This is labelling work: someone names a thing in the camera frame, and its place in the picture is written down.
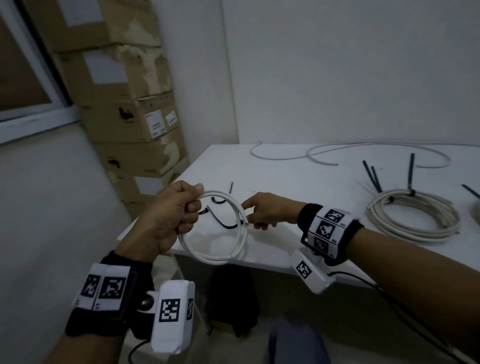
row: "wrist strap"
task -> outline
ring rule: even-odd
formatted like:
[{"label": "wrist strap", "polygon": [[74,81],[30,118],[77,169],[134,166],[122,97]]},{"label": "wrist strap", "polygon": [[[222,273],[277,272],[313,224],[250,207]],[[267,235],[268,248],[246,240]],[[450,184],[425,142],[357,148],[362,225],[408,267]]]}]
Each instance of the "wrist strap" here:
[{"label": "wrist strap", "polygon": [[65,334],[124,335],[145,292],[154,289],[152,267],[152,263],[127,259],[113,251],[100,264],[93,264]]},{"label": "wrist strap", "polygon": [[329,266],[347,260],[345,249],[353,236],[364,226],[350,213],[326,206],[308,204],[299,214],[298,226],[303,230],[301,243]]}]

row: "cardboard box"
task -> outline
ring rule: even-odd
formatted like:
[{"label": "cardboard box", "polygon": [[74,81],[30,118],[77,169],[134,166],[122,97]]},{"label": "cardboard box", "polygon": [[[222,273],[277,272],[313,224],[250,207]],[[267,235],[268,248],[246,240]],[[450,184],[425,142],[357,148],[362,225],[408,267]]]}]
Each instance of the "cardboard box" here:
[{"label": "cardboard box", "polygon": [[111,46],[59,54],[61,74],[72,100],[135,100],[172,89],[163,49]]},{"label": "cardboard box", "polygon": [[94,143],[106,170],[140,177],[161,177],[186,157],[180,129],[150,143]]},{"label": "cardboard box", "polygon": [[51,52],[109,44],[160,46],[150,0],[24,0]]},{"label": "cardboard box", "polygon": [[93,142],[148,143],[179,125],[171,91],[138,100],[82,105],[80,114]]},{"label": "cardboard box", "polygon": [[132,221],[139,217],[146,209],[150,206],[148,203],[143,202],[124,202],[123,203],[127,208],[128,214]]},{"label": "cardboard box", "polygon": [[132,176],[108,171],[123,202],[152,202],[156,194],[174,182],[188,168],[188,159],[184,158],[160,178]]}]

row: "right hand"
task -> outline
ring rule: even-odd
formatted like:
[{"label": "right hand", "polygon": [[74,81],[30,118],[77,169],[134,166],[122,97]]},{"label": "right hand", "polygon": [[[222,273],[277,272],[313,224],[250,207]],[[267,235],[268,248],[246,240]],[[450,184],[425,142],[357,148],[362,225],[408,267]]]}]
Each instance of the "right hand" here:
[{"label": "right hand", "polygon": [[247,216],[248,223],[253,227],[267,230],[268,225],[275,227],[279,222],[296,224],[300,211],[305,202],[290,200],[269,192],[258,192],[241,206],[244,210],[253,207],[253,214]]}]

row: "forearm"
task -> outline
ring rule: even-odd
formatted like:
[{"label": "forearm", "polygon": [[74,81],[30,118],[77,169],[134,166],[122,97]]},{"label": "forearm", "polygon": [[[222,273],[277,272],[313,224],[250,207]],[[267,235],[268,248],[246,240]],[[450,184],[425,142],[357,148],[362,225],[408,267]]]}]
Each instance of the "forearm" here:
[{"label": "forearm", "polygon": [[125,336],[104,337],[85,334],[75,338],[64,335],[45,364],[116,364]]},{"label": "forearm", "polygon": [[480,272],[368,229],[358,231],[346,254],[438,334],[480,359]]}]

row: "human hand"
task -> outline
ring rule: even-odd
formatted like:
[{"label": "human hand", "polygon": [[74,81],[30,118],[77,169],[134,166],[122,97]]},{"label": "human hand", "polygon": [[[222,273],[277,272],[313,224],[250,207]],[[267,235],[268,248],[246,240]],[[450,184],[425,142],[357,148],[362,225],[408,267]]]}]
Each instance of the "human hand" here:
[{"label": "human hand", "polygon": [[269,224],[275,227],[277,223],[283,221],[296,224],[299,213],[305,205],[305,202],[290,200],[269,192],[258,192],[241,204],[244,210],[253,207],[253,214],[248,215],[247,220],[257,230],[267,230]]},{"label": "human hand", "polygon": [[133,260],[153,262],[169,250],[178,234],[186,234],[198,220],[204,186],[177,181],[161,190],[153,203],[138,218],[115,253]]}]

